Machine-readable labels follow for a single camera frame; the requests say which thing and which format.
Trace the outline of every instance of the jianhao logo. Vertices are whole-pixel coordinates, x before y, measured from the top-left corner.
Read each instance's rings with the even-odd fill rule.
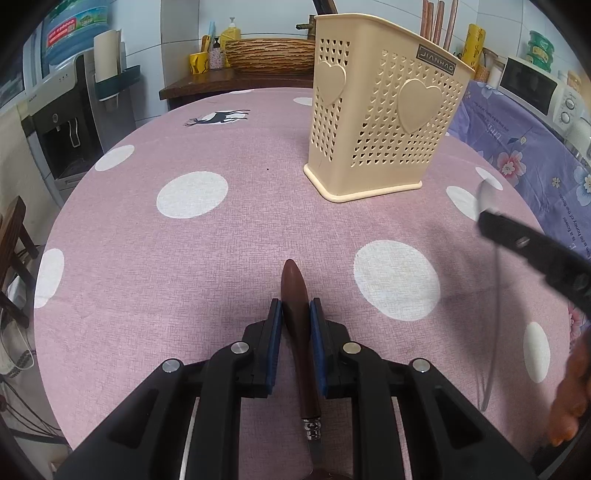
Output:
[[[439,55],[439,53],[434,52],[433,50],[429,50],[427,47],[422,45],[418,46],[417,58],[422,60],[438,69],[442,69],[445,72],[448,72],[450,75],[456,71],[456,64],[451,60],[446,59]]]

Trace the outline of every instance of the round table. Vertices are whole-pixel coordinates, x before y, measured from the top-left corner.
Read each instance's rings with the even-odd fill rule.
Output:
[[[266,318],[293,258],[309,295],[355,341],[423,356],[474,404],[493,349],[493,245],[476,228],[484,177],[497,207],[539,228],[503,176],[444,137],[423,188],[335,204],[308,181],[311,90],[245,90],[144,125],[99,160],[57,218],[35,298],[50,404],[76,447],[154,368],[210,357]],[[542,438],[569,350],[566,302],[500,254],[501,333],[486,417],[525,456]],[[352,469],[350,408],[324,401],[328,464]],[[243,400],[241,478],[310,471],[294,367],[281,344],[267,400]]]

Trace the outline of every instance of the beige plastic utensil holder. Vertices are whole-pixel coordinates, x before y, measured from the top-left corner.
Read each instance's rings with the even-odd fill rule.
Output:
[[[304,172],[320,194],[348,202],[420,188],[474,71],[365,14],[316,17],[314,64]]]

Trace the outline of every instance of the metal screw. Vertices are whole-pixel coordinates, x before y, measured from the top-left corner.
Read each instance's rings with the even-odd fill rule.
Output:
[[[166,373],[170,374],[172,372],[176,372],[180,368],[180,366],[181,366],[181,363],[178,360],[171,358],[170,360],[166,360],[162,364],[162,370],[164,370]]]
[[[421,372],[423,374],[431,368],[431,364],[424,358],[417,358],[415,361],[413,361],[413,368],[417,372]]]
[[[581,273],[574,279],[573,287],[577,291],[587,288],[587,285],[589,285],[589,277],[584,273]]]
[[[527,245],[530,243],[530,239],[527,238],[526,236],[522,236],[519,240],[517,240],[515,242],[515,246],[517,248],[523,248],[523,247],[527,247]]]
[[[250,347],[248,346],[248,343],[246,343],[246,342],[236,342],[236,343],[232,344],[232,346],[230,347],[230,350],[238,355],[240,353],[248,352],[249,348]]]
[[[304,430],[308,440],[320,440],[320,419],[304,419]]]
[[[347,342],[343,345],[343,351],[349,355],[356,355],[361,351],[361,345],[355,342]]]

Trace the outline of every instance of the microwave oven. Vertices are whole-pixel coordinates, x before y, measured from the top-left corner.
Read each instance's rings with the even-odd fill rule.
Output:
[[[563,138],[583,113],[583,98],[575,89],[517,57],[507,59],[498,90]]]

